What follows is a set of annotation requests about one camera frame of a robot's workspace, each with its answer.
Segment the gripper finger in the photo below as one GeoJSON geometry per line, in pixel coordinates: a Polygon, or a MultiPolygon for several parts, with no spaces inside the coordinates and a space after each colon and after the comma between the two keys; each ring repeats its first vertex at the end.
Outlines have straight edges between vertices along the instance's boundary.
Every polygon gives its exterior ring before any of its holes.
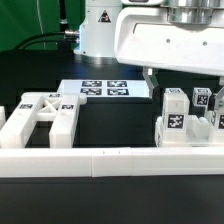
{"type": "Polygon", "coordinates": [[[220,77],[219,85],[222,87],[219,92],[215,95],[215,103],[214,103],[214,110],[219,109],[220,101],[224,97],[224,76],[220,77]]]}
{"type": "Polygon", "coordinates": [[[142,75],[149,89],[149,98],[153,98],[153,93],[155,89],[159,86],[156,74],[158,70],[155,68],[144,67],[142,71],[142,75]]]}

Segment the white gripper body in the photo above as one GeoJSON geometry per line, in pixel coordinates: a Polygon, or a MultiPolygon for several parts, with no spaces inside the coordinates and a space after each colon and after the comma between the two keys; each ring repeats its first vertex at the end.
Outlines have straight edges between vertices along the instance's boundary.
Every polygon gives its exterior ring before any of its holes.
{"type": "Polygon", "coordinates": [[[168,10],[127,7],[117,19],[115,57],[120,63],[224,76],[224,8],[209,25],[172,24],[168,10]]]}

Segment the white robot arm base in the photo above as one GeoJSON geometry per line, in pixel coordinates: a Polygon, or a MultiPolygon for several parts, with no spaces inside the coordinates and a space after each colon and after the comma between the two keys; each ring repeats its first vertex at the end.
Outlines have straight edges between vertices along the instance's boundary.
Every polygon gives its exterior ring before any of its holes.
{"type": "Polygon", "coordinates": [[[121,0],[85,0],[85,19],[79,26],[79,45],[74,49],[77,61],[91,64],[115,64],[114,37],[121,0]]]}

